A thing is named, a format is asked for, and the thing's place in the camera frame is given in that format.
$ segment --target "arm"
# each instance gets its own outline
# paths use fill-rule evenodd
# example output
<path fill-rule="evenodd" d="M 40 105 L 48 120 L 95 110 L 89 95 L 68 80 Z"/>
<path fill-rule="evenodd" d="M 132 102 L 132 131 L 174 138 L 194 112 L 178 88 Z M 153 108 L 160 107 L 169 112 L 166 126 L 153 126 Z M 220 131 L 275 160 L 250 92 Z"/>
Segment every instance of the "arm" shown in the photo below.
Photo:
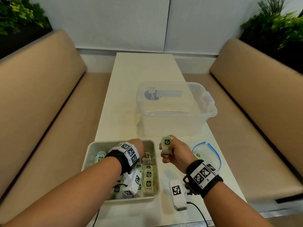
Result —
<path fill-rule="evenodd" d="M 197 158 L 188 145 L 175 136 L 169 145 L 173 155 L 161 153 L 163 163 L 174 164 L 182 173 Z M 204 203 L 217 227 L 273 227 L 258 212 L 236 195 L 223 182 L 218 182 L 204 197 Z"/>
<path fill-rule="evenodd" d="M 130 140 L 144 155 L 140 139 Z M 115 157 L 106 157 L 57 186 L 3 227 L 86 226 L 104 203 L 121 174 Z"/>

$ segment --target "person's right arm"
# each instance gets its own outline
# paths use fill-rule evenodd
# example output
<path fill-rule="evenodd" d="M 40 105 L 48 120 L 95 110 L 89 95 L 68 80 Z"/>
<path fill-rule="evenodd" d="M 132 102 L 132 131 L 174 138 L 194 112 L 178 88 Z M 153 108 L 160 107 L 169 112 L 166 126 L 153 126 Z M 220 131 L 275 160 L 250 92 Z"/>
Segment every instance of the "person's right arm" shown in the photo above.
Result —
<path fill-rule="evenodd" d="M 174 164 L 186 174 L 187 167 L 197 158 L 188 145 L 171 136 L 169 149 L 173 155 L 161 153 L 163 163 Z M 203 198 L 205 206 L 217 227 L 273 227 L 257 211 L 243 201 L 223 182 L 218 182 Z"/>

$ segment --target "forearm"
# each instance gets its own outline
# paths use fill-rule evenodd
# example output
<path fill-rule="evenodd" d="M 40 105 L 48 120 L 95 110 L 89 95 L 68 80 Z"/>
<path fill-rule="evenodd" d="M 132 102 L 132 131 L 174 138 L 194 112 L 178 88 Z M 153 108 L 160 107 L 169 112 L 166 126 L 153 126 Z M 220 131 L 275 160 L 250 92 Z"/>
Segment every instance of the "forearm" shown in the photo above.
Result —
<path fill-rule="evenodd" d="M 107 157 L 68 179 L 3 227 L 86 226 L 121 174 L 121 164 Z"/>
<path fill-rule="evenodd" d="M 223 182 L 207 193 L 204 203 L 217 227 L 273 227 Z"/>

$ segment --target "green plant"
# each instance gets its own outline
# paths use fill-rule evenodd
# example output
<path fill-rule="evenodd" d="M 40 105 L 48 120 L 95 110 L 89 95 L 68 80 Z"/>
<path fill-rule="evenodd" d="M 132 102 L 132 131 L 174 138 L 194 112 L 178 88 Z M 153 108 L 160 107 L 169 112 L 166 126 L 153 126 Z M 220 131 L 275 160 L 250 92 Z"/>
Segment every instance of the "green plant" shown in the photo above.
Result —
<path fill-rule="evenodd" d="M 260 1 L 261 11 L 241 25 L 245 33 L 253 33 L 270 41 L 276 49 L 290 43 L 303 42 L 303 17 L 294 12 L 281 15 L 284 0 Z"/>
<path fill-rule="evenodd" d="M 35 23 L 42 28 L 49 27 L 45 11 L 30 0 L 0 0 L 0 34 L 18 32 L 20 26 Z"/>

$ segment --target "hand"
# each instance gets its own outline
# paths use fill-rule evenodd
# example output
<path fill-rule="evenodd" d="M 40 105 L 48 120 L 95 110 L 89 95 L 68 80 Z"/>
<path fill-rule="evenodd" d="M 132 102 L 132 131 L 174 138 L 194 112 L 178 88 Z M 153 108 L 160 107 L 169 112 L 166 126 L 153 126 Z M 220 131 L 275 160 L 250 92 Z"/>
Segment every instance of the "hand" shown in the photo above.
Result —
<path fill-rule="evenodd" d="M 138 154 L 139 154 L 139 158 L 142 159 L 145 157 L 145 152 L 144 152 L 144 147 L 143 147 L 143 142 L 141 139 L 131 139 L 130 141 L 128 141 L 131 144 L 134 144 L 134 146 L 136 147 Z"/>
<path fill-rule="evenodd" d="M 197 160 L 193 155 L 188 145 L 181 140 L 177 139 L 175 136 L 170 135 L 172 140 L 168 146 L 168 149 L 173 152 L 173 155 L 163 154 L 161 152 L 161 157 L 163 163 L 172 163 L 178 170 L 186 174 L 187 167 Z"/>

